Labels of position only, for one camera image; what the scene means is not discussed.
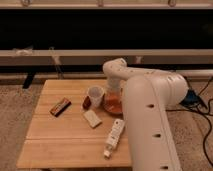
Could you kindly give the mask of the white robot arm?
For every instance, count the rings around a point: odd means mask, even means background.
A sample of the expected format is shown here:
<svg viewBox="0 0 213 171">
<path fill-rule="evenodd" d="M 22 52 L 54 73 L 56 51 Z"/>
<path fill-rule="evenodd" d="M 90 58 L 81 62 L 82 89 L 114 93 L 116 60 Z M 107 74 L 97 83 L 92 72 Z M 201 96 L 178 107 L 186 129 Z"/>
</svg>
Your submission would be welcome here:
<svg viewBox="0 0 213 171">
<path fill-rule="evenodd" d="M 166 109 L 179 104 L 188 85 L 178 73 L 133 68 L 122 59 L 103 64 L 107 87 L 122 91 L 132 171 L 182 171 Z"/>
</svg>

